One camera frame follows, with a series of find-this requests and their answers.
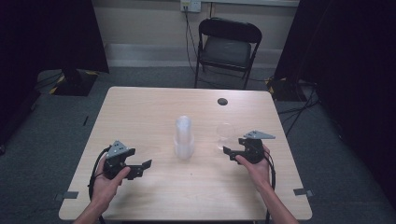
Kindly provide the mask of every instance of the finger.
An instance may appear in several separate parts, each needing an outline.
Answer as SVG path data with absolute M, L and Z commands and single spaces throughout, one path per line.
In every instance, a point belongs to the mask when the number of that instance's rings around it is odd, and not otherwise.
M 102 159 L 99 161 L 98 168 L 96 169 L 96 175 L 99 175 L 103 172 L 103 167 L 105 166 L 105 161 L 106 161 L 106 155 L 102 157 Z
M 114 177 L 114 179 L 111 180 L 112 183 L 115 183 L 116 185 L 119 185 L 120 182 L 122 181 L 123 178 L 125 178 L 129 172 L 131 171 L 131 168 L 129 166 L 124 167 L 117 175 Z
M 239 161 L 242 165 L 244 165 L 246 168 L 249 167 L 250 162 L 247 161 L 247 159 L 245 159 L 245 157 L 241 156 L 241 155 L 236 155 L 235 156 L 236 160 Z

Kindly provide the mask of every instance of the forearm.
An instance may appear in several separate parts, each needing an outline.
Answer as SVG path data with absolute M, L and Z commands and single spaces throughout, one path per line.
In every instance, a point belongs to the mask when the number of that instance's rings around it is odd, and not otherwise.
M 262 184 L 259 193 L 267 206 L 275 224 L 298 223 L 288 208 L 280 201 L 269 184 Z
M 104 209 L 96 203 L 90 203 L 79 217 L 74 221 L 74 224 L 95 223 L 95 221 L 102 215 Z

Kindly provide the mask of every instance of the wooden table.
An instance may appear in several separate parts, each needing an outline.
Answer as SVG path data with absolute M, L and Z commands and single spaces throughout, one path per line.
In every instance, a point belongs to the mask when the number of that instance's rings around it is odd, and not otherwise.
M 228 100 L 219 105 L 218 99 Z M 189 161 L 174 149 L 176 119 L 192 121 L 195 151 Z M 264 140 L 276 168 L 276 193 L 297 219 L 309 219 L 312 211 L 271 95 L 266 91 L 225 91 L 113 87 L 106 96 L 90 139 L 81 156 L 65 199 L 61 219 L 72 220 L 89 203 L 87 185 L 99 153 L 115 140 L 136 149 L 129 165 L 152 160 L 141 178 L 124 180 L 104 218 L 108 220 L 260 220 L 265 205 L 245 167 L 229 161 L 218 149 L 217 127 L 234 126 L 229 147 L 243 150 L 237 138 L 253 130 L 276 139 Z

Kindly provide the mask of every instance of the black round object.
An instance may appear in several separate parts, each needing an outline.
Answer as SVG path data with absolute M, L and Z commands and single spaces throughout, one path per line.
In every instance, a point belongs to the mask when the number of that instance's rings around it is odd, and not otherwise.
M 228 100 L 224 99 L 224 98 L 219 98 L 218 99 L 218 104 L 219 105 L 227 105 L 228 104 Z

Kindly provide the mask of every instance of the chair backrest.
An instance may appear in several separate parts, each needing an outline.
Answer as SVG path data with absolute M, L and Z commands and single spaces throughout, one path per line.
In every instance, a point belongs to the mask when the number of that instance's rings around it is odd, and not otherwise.
M 209 18 L 201 21 L 199 34 L 200 37 L 204 34 L 256 44 L 260 44 L 262 41 L 262 32 L 255 25 L 221 18 Z

